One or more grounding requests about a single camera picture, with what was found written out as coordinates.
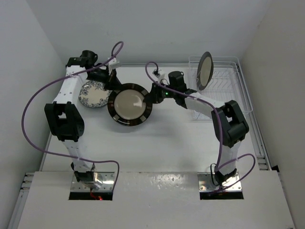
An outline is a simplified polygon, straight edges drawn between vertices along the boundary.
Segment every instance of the white table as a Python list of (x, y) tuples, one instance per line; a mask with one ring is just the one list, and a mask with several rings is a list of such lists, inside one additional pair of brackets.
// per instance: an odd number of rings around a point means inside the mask
[[(187, 67), (163, 69), (187, 74)], [(120, 68), (118, 76), (122, 83), (133, 82), (150, 90), (151, 82), (143, 67)], [(196, 172), (208, 171), (217, 161), (219, 142), (211, 122), (193, 121), (191, 111), (177, 106), (174, 100), (154, 105), (148, 120), (135, 127), (113, 121), (106, 107), (88, 109), (78, 104), (78, 109), (85, 121), (87, 158), (120, 163), (113, 201), (68, 200), (71, 160), (46, 155), (42, 171), (34, 176), (18, 228), (293, 227), (275, 171), (260, 171), (255, 166), (242, 181), (244, 200), (199, 199)], [(68, 154), (54, 136), (48, 150)], [(239, 155), (244, 153), (255, 155), (250, 134), (239, 150)], [(251, 165), (251, 158), (239, 161), (240, 175)], [(99, 171), (116, 171), (111, 164), (96, 167)]]

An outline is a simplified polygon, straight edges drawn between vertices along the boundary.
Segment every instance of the wall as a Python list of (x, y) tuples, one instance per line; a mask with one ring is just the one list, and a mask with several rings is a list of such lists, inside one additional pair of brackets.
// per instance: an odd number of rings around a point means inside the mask
[(63, 61), (125, 41), (123, 62), (188, 62), (209, 50), (241, 57), (270, 0), (27, 0)]
[(305, 228), (305, 1), (274, 0), (242, 67), (297, 228)]
[[(39, 168), (41, 154), (25, 141), (20, 127), (26, 102), (40, 87), (64, 73), (64, 65), (23, 0), (0, 1), (0, 229), (7, 228), (25, 172)], [(60, 85), (34, 100), (26, 129), (44, 147), (48, 128), (44, 103)]]

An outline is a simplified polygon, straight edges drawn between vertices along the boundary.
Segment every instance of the round plate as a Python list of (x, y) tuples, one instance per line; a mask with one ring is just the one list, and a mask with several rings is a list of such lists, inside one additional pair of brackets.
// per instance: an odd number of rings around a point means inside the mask
[(152, 103), (143, 103), (148, 91), (135, 83), (122, 84), (120, 90), (109, 95), (108, 111), (118, 123), (126, 126), (139, 125), (146, 121), (152, 112)]
[(78, 99), (84, 106), (96, 108), (107, 104), (110, 93), (104, 90), (103, 83), (88, 81), (82, 86)]
[(198, 64), (197, 68), (197, 88), (202, 91), (211, 81), (214, 71), (212, 56), (209, 52), (205, 52)]

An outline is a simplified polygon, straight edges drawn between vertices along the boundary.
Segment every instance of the wire shelf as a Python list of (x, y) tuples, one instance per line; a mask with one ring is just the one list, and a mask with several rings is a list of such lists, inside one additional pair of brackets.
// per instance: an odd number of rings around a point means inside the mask
[[(239, 67), (238, 58), (213, 57), (214, 72), (212, 79), (203, 91), (199, 91), (196, 74), (200, 58), (200, 56), (189, 57), (189, 87), (197, 90), (201, 95), (217, 101), (235, 100), (244, 114), (252, 112), (253, 107)], [(193, 119), (210, 121), (209, 117), (196, 111), (193, 112)]]

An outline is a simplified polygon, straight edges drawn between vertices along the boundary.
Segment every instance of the black cable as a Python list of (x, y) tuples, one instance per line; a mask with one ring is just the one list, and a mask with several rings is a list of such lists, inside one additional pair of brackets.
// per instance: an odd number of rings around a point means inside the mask
[(219, 184), (215, 184), (214, 183), (214, 178), (213, 178), (213, 171), (212, 171), (212, 165), (215, 165), (216, 166), (216, 164), (215, 163), (212, 163), (211, 165), (210, 165), (210, 171), (211, 171), (211, 179), (212, 179), (212, 183), (213, 183), (213, 185), (215, 185), (215, 186), (219, 186)]

